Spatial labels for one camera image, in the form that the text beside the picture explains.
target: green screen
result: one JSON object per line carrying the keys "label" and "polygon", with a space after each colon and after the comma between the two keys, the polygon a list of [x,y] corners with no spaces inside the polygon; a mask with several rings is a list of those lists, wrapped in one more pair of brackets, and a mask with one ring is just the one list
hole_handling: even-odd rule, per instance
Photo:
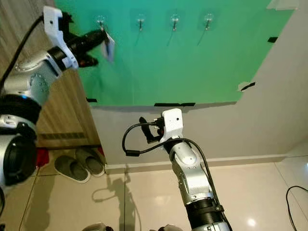
{"label": "green screen", "polygon": [[[71,31],[98,29],[97,17],[115,40],[115,59],[102,48],[96,67],[80,68],[94,105],[220,103],[239,100],[293,11],[267,10],[270,0],[56,0],[73,15]],[[173,31],[171,16],[179,16]],[[213,14],[205,31],[205,15]],[[144,15],[142,32],[138,15]]]}

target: white wall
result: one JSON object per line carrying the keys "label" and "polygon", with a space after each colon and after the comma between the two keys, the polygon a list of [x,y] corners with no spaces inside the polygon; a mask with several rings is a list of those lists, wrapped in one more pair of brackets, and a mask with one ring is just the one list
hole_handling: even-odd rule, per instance
{"label": "white wall", "polygon": [[[254,77],[235,105],[196,108],[185,112],[184,136],[201,145],[210,158],[283,154],[308,137],[308,1],[302,0]],[[109,164],[167,161],[162,151],[125,157],[124,131],[159,117],[161,108],[94,107],[93,119]],[[129,148],[146,148],[134,131]]]}

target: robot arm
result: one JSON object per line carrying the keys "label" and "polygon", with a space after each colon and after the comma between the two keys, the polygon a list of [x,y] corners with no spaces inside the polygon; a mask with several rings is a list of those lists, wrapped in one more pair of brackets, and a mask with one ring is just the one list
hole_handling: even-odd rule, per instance
{"label": "robot arm", "polygon": [[[164,111],[162,117],[152,123],[146,123],[144,118],[141,118],[140,121],[142,123],[130,127],[128,131],[134,127],[141,126],[148,143],[154,140],[160,142],[159,145],[149,150],[163,146],[167,151],[172,163],[172,169],[178,178],[180,193],[192,230],[231,231],[229,222],[223,213],[224,209],[216,195],[215,186],[205,158],[203,159],[205,167],[202,167],[199,155],[190,145],[191,143],[196,144],[191,140],[182,138],[183,121],[181,110],[171,109]],[[159,135],[157,137],[153,138],[149,125],[158,126]],[[139,154],[147,152],[147,150],[126,150],[125,138],[128,131],[125,133],[122,142],[126,155],[139,156]]]}
{"label": "robot arm", "polygon": [[15,66],[0,89],[0,187],[26,180],[35,170],[36,122],[48,99],[50,86],[68,68],[93,66],[98,62],[87,51],[108,42],[103,30],[76,36],[68,31],[71,16],[44,7],[45,32],[52,47]]}

